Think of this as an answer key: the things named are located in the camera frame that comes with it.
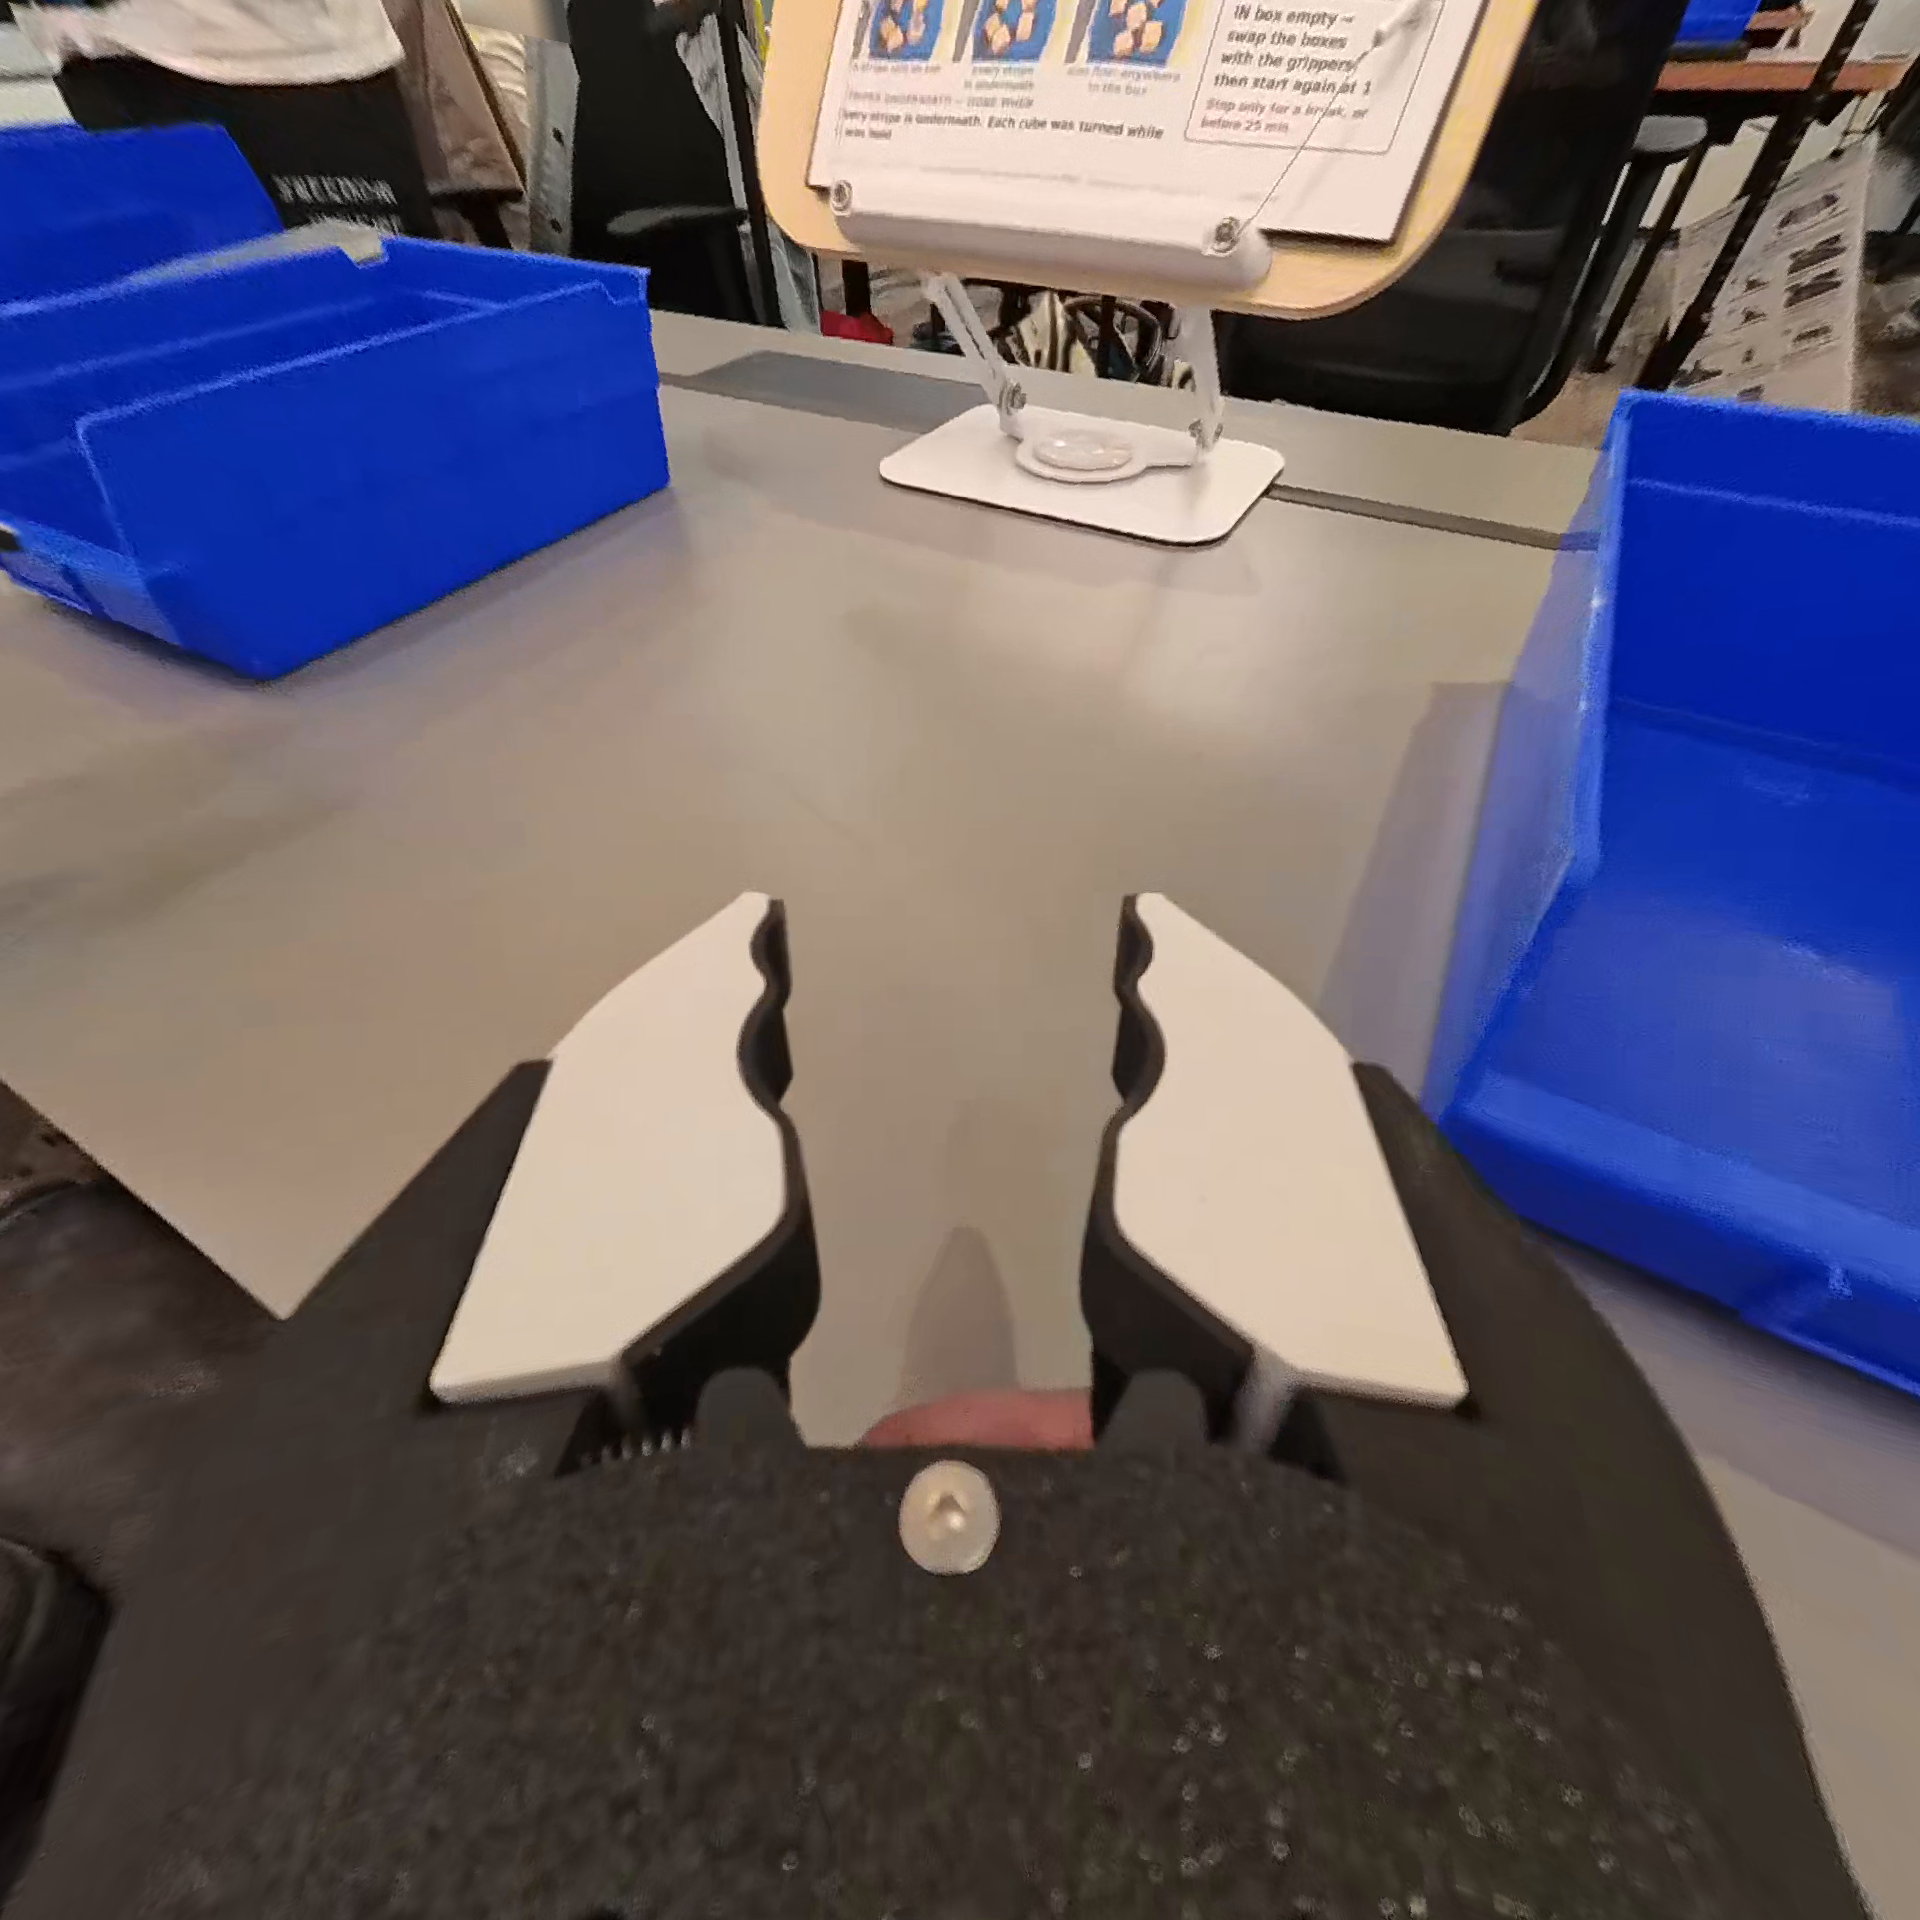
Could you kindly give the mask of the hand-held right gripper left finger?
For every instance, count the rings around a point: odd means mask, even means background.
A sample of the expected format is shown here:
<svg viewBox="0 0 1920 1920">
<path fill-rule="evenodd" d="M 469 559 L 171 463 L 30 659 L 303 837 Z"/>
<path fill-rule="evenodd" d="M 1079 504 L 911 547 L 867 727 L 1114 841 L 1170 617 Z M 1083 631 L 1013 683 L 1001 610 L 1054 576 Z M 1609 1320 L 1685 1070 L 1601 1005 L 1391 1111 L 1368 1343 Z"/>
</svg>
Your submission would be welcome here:
<svg viewBox="0 0 1920 1920">
<path fill-rule="evenodd" d="M 653 1451 L 718 1375 L 791 1400 L 822 1299 L 783 1109 L 783 903 L 739 893 L 610 987 L 546 1053 L 427 1389 L 597 1397 Z"/>
</svg>

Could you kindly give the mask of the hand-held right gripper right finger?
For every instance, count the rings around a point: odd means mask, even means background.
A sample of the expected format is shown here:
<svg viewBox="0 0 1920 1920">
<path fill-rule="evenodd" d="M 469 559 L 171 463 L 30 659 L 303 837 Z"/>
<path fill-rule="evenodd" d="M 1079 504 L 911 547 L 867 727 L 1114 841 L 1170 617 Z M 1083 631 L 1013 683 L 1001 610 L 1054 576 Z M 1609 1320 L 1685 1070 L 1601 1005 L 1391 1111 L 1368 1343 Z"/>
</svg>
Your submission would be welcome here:
<svg viewBox="0 0 1920 1920">
<path fill-rule="evenodd" d="M 1113 993 L 1079 1264 L 1095 1421 L 1147 1374 L 1257 1453 L 1303 1397 L 1462 1410 L 1355 1061 L 1314 1007 L 1162 893 L 1121 901 Z"/>
</svg>

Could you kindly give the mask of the blue plastic bin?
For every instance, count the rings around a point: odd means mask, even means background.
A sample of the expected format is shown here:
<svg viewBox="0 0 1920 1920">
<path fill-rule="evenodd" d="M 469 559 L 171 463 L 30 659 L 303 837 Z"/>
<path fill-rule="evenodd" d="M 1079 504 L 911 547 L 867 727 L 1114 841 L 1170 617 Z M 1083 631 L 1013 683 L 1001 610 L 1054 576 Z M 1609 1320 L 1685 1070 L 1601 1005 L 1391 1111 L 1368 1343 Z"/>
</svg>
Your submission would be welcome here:
<svg viewBox="0 0 1920 1920">
<path fill-rule="evenodd" d="M 1621 397 L 1423 1103 L 1523 1219 L 1917 1389 L 1917 434 Z"/>
<path fill-rule="evenodd" d="M 3 574 L 277 681 L 667 489 L 645 269 L 385 240 L 3 309 Z"/>
<path fill-rule="evenodd" d="M 1 131 L 1 303 L 85 293 L 281 230 L 225 130 Z"/>
</svg>

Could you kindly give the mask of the grey desk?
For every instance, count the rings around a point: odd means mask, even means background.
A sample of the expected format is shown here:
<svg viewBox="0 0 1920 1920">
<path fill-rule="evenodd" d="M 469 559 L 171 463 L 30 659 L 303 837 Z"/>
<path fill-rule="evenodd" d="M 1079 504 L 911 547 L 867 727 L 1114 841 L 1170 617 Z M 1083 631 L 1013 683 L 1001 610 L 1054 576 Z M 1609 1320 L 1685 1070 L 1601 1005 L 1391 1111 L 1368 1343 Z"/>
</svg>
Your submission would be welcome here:
<svg viewBox="0 0 1920 1920">
<path fill-rule="evenodd" d="M 3 592 L 3 1086 L 281 1315 L 111 1613 L 18 1915 L 1864 1915 L 1743 1558 L 1403 1090 L 1543 506 L 1159 547 L 669 377 L 669 483 L 273 685 Z M 546 1053 L 783 903 L 791 1400 L 427 1374 Z M 1469 1399 L 1267 1453 L 1081 1251 L 1120 905 L 1357 1066 Z"/>
</svg>

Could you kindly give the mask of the grey hooded sweatshirt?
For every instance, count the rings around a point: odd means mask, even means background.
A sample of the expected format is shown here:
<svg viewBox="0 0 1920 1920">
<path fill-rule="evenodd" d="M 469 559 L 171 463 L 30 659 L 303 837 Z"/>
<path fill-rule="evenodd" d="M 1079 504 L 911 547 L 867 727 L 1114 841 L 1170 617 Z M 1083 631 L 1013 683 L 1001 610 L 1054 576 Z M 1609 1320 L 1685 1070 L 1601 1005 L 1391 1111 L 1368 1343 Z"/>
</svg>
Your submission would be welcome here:
<svg viewBox="0 0 1920 1920">
<path fill-rule="evenodd" d="M 281 1315 L 125 1185 L 41 1190 L 1 1230 L 3 1535 L 115 1613 L 201 1413 Z"/>
</svg>

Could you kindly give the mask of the white document stand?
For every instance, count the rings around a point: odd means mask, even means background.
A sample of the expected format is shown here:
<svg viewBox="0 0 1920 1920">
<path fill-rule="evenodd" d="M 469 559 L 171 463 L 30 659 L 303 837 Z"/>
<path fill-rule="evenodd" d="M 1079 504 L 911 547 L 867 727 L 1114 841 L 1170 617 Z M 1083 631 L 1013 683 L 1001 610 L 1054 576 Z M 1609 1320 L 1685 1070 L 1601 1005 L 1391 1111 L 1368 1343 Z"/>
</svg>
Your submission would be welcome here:
<svg viewBox="0 0 1920 1920">
<path fill-rule="evenodd" d="M 765 205 L 816 255 L 917 273 L 982 390 L 979 405 L 889 455 L 879 478 L 1162 546 L 1223 542 L 1285 467 L 1275 448 L 1227 434 L 1216 315 L 1314 322 L 1393 288 L 1456 213 L 1535 11 L 1479 1 L 1479 31 L 1398 229 L 1360 245 L 1216 219 L 1161 194 L 1098 195 L 1075 183 L 1041 181 L 1034 194 L 973 176 L 814 184 L 808 158 L 841 3 L 851 1 L 774 9 L 758 110 Z M 994 346 L 969 281 L 1166 303 L 1170 345 L 1190 367 L 1190 418 L 1143 422 L 1098 399 L 1043 399 L 1037 375 Z"/>
</svg>

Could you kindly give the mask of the silver metal plate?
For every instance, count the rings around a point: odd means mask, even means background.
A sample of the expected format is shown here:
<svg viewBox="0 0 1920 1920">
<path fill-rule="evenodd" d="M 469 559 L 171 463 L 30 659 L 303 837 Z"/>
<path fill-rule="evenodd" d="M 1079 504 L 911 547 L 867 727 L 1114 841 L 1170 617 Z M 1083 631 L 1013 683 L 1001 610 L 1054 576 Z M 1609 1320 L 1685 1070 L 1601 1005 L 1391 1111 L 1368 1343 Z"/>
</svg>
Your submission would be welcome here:
<svg viewBox="0 0 1920 1920">
<path fill-rule="evenodd" d="M 131 290 L 165 282 L 209 281 L 315 255 L 342 255 L 352 265 L 363 266 L 382 261 L 384 253 L 385 234 L 382 230 L 363 224 L 320 221 L 290 230 L 277 230 L 230 246 L 175 255 L 154 266 L 131 271 L 120 281 L 120 285 Z"/>
</svg>

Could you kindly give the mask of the printed sign board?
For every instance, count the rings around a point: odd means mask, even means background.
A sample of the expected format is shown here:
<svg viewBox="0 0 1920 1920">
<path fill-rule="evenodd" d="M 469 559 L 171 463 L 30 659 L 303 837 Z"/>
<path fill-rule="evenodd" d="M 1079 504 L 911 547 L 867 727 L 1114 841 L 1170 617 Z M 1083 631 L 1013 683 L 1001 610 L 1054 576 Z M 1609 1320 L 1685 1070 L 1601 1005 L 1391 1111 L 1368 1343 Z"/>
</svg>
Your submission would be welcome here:
<svg viewBox="0 0 1920 1920">
<path fill-rule="evenodd" d="M 1767 200 L 1672 392 L 1846 413 L 1855 397 L 1866 134 L 1790 174 Z"/>
</svg>

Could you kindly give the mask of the printed instruction sheet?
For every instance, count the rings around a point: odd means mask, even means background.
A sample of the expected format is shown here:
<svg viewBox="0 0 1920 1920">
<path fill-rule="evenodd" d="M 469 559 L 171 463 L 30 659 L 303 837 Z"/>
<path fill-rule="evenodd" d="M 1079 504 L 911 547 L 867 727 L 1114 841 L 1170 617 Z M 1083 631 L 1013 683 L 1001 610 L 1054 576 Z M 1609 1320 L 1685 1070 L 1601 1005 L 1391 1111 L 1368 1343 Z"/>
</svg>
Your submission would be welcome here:
<svg viewBox="0 0 1920 1920">
<path fill-rule="evenodd" d="M 1041 181 L 1381 245 L 1445 123 L 1479 1 L 841 3 L 810 184 Z"/>
</svg>

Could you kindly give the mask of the tan jacket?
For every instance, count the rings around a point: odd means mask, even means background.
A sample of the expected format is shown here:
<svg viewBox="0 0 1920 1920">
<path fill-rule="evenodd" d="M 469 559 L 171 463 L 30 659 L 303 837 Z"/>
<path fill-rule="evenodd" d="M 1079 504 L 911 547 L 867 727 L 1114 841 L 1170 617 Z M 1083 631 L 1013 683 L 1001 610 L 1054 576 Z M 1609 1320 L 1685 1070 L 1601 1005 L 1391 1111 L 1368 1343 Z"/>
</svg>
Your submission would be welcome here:
<svg viewBox="0 0 1920 1920">
<path fill-rule="evenodd" d="M 451 1 L 385 1 L 400 95 L 439 234 L 488 249 L 525 241 L 525 62 L 514 33 L 472 27 Z"/>
</svg>

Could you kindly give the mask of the wooden-edged table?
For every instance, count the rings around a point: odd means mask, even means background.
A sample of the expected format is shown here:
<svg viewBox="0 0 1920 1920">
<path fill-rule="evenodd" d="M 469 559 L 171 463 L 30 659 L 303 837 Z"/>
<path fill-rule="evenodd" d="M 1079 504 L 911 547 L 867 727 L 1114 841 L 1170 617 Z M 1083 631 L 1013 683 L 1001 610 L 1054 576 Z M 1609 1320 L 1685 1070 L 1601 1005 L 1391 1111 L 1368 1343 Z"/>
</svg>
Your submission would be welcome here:
<svg viewBox="0 0 1920 1920">
<path fill-rule="evenodd" d="M 1657 80 L 1657 93 L 1793 93 L 1815 82 L 1817 69 L 1840 37 L 1848 3 L 1815 1 L 1768 6 L 1752 14 L 1738 47 L 1674 47 Z M 1894 88 L 1917 53 L 1917 3 L 1873 3 L 1850 42 L 1831 91 L 1841 97 Z"/>
</svg>

